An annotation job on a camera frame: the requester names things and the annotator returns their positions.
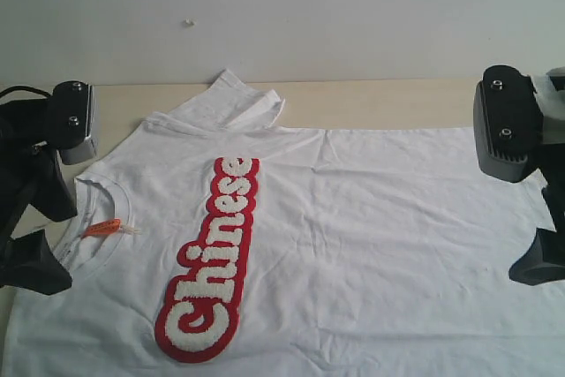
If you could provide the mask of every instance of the t-shirt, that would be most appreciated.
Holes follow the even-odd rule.
[[[564,284],[508,278],[552,228],[539,178],[483,175],[469,128],[282,109],[225,72],[77,177],[55,250],[73,285],[18,290],[3,376],[565,373]]]

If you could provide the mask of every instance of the orange tag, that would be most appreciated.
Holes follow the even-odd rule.
[[[97,224],[91,225],[88,227],[85,232],[82,234],[81,238],[87,238],[88,236],[109,236],[110,234],[115,233],[116,231],[120,230],[121,220],[115,218],[113,220],[108,220],[104,222],[99,222]]]

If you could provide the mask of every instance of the black cable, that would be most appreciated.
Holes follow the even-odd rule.
[[[40,94],[41,96],[51,97],[51,93],[46,92],[45,90],[40,90],[39,88],[30,87],[30,86],[12,86],[0,92],[0,99],[2,99],[7,94],[10,94],[12,92],[19,92],[19,91],[31,92],[35,94]]]

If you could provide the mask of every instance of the table surface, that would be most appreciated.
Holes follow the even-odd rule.
[[[410,129],[472,125],[472,101],[477,79],[412,79],[303,83],[259,83],[260,90],[273,88],[284,99],[284,112],[277,120],[286,127]],[[154,110],[167,112],[206,85],[101,86],[96,88],[100,107],[100,159],[125,139]],[[63,166],[68,185],[90,163]],[[49,222],[29,207],[14,237],[45,226],[54,245],[63,235],[65,222]],[[0,289],[0,352],[11,310],[14,289]]]

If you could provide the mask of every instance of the neckline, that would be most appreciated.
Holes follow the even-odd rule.
[[[91,184],[99,185],[111,197],[114,203],[112,218],[119,218],[122,223],[132,225],[132,204],[125,189],[119,183],[92,171],[84,172],[76,180],[84,182],[84,184],[76,185],[78,213],[71,219],[67,230],[53,251],[56,258],[63,264],[67,255],[80,243],[79,235],[92,224],[90,220],[94,212],[95,199]],[[92,258],[73,269],[71,271],[73,285],[82,282],[97,268],[104,265],[119,247],[123,238],[122,231],[106,238]]]

